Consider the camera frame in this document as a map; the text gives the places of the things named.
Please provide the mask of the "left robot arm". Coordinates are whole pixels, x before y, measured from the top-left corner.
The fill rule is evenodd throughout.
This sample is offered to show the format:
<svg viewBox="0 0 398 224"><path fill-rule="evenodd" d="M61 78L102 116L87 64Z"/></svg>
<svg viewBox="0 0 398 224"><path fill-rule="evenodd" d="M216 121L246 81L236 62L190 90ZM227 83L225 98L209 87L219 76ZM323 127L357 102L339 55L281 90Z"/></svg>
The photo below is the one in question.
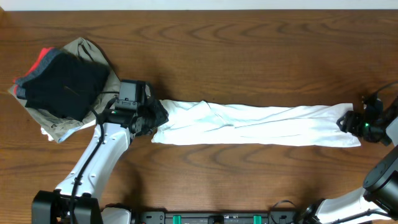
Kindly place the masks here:
<svg viewBox="0 0 398 224"><path fill-rule="evenodd" d="M119 158L133 139L152 134L166 123L168 112L153 96L139 101L113 98L96 115L95 133L79 161L49 192L32 202L32 223L135 223L134 212L120 204L104 209L99 200Z"/></svg>

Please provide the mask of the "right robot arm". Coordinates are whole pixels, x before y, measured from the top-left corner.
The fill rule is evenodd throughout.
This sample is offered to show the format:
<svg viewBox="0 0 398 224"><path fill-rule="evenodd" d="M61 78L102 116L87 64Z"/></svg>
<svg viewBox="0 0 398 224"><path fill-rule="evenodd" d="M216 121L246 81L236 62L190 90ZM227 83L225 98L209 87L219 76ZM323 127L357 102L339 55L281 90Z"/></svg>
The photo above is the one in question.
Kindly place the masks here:
<svg viewBox="0 0 398 224"><path fill-rule="evenodd" d="M368 173L363 186L334 199L311 205L303 214L304 223L365 223L397 220L397 113L376 120L351 120L352 112L338 120L338 126L367 142L394 148Z"/></svg>

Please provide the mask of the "white printed t-shirt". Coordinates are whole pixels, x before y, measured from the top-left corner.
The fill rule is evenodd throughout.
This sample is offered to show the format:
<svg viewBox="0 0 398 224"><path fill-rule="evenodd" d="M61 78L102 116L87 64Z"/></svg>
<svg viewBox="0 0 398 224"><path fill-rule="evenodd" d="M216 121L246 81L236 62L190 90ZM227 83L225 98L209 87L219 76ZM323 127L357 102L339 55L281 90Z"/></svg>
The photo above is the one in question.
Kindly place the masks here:
<svg viewBox="0 0 398 224"><path fill-rule="evenodd" d="M276 144L283 146L358 147L360 141L342 132L336 122L353 109L333 106L255 107L163 100L169 120L158 127L153 143Z"/></svg>

